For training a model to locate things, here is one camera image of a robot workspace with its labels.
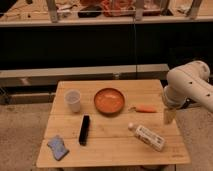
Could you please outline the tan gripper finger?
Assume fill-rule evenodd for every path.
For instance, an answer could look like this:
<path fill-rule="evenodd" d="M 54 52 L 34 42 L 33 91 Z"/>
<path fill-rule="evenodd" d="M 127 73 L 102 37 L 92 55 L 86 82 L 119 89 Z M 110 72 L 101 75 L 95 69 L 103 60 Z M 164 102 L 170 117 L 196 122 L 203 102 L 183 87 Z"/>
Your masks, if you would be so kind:
<path fill-rule="evenodd" d="M 176 110 L 175 109 L 164 109 L 164 123 L 166 125 L 171 124 L 176 116 Z"/>

